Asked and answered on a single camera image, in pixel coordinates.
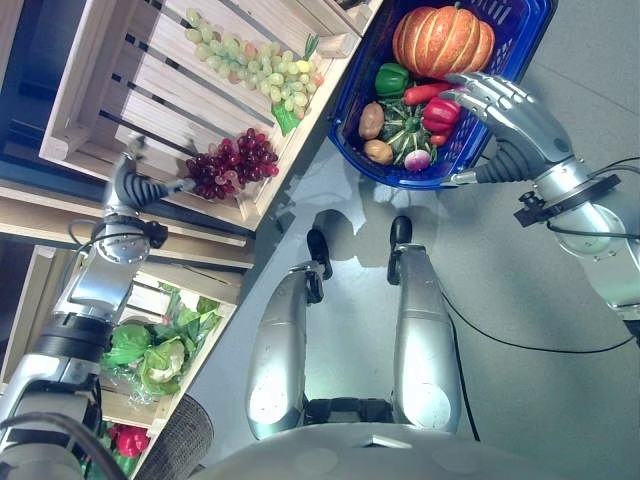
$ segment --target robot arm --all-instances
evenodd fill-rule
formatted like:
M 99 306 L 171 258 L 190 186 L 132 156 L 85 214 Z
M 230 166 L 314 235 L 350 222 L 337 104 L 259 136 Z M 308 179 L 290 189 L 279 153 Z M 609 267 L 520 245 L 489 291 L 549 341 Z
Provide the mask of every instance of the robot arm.
M 143 140 L 136 140 L 116 166 L 104 218 L 95 226 L 91 242 L 81 247 L 91 248 L 87 261 L 63 291 L 33 351 L 13 374 L 0 403 L 0 421 L 55 412 L 97 429 L 100 405 L 88 394 L 99 388 L 100 359 L 138 268 L 150 248 L 159 248 L 167 238 L 166 227 L 144 222 L 139 211 L 193 187 L 191 180 L 156 184 L 136 174 L 142 147 Z M 84 452 L 67 433 L 40 422 L 1 430 L 0 463 L 12 467 L 6 478 L 74 478 Z
M 524 227 L 547 222 L 640 343 L 637 202 L 614 188 L 617 176 L 594 175 L 577 159 L 562 125 L 517 85 L 482 73 L 453 74 L 449 80 L 462 88 L 441 96 L 483 121 L 496 136 L 498 152 L 485 165 L 451 175 L 445 185 L 532 180 L 534 190 L 520 197 L 524 208 L 516 218 Z

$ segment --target blue basket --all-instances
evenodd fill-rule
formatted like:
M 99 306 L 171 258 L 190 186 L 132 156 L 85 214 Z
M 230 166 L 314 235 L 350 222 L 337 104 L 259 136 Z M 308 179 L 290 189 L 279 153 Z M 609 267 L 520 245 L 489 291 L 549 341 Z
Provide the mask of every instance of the blue basket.
M 380 65 L 394 61 L 393 32 L 400 19 L 419 6 L 443 7 L 450 1 L 386 0 L 383 2 L 358 52 L 332 116 L 329 138 L 347 160 L 362 173 L 392 187 L 413 190 L 442 188 L 452 173 L 473 166 L 489 140 L 489 131 L 466 110 L 445 145 L 438 149 L 435 165 L 421 172 L 385 167 L 371 162 L 363 153 L 358 135 L 362 109 L 375 100 L 374 79 Z M 485 72 L 509 80 L 520 80 L 531 61 L 557 6 L 557 0 L 462 0 L 462 8 L 473 12 L 493 28 L 493 55 Z

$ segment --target red chili pepper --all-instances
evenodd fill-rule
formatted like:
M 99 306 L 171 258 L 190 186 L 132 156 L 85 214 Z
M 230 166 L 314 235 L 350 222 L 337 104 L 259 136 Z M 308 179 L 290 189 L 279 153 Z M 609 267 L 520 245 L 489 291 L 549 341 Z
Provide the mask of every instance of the red chili pepper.
M 141 427 L 124 425 L 116 438 L 116 449 L 125 457 L 137 457 L 149 446 L 147 430 Z
M 444 132 L 431 135 L 429 143 L 435 147 L 441 147 L 442 145 L 447 143 L 447 140 L 449 140 L 449 137 L 451 136 L 451 132 L 453 132 L 453 129 L 450 128 L 449 130 L 445 130 Z
M 460 106 L 451 101 L 434 97 L 422 114 L 422 125 L 434 133 L 442 133 L 453 128 L 460 116 Z
M 445 82 L 430 83 L 428 85 L 407 88 L 404 91 L 404 103 L 409 106 L 426 103 L 440 92 L 444 92 L 450 88 L 453 88 L 453 85 Z

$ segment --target bunch of grapes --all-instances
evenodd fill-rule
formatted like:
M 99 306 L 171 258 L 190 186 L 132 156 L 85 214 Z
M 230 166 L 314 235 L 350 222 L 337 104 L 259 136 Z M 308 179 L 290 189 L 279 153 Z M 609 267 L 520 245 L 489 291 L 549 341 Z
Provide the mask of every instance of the bunch of grapes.
M 189 178 L 196 182 L 193 193 L 207 200 L 224 200 L 243 190 L 249 182 L 275 177 L 279 170 L 271 143 L 264 133 L 249 128 L 236 140 L 224 138 L 220 145 L 209 144 L 207 153 L 199 153 L 186 161 Z
M 244 82 L 246 88 L 258 89 L 272 103 L 283 102 L 287 111 L 302 120 L 311 97 L 324 81 L 315 63 L 308 60 L 317 39 L 307 42 L 304 59 L 295 60 L 293 52 L 283 52 L 278 42 L 256 47 L 233 33 L 211 26 L 193 9 L 187 9 L 187 20 L 193 28 L 187 29 L 185 35 L 196 44 L 195 55 L 200 61 L 231 83 Z

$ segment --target orange pumpkin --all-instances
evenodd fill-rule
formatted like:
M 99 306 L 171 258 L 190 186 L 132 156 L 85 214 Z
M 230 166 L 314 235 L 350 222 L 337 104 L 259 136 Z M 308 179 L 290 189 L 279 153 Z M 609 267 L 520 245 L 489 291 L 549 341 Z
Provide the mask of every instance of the orange pumpkin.
M 491 27 L 469 10 L 419 7 L 396 27 L 393 55 L 416 75 L 444 80 L 447 73 L 482 70 L 494 43 Z

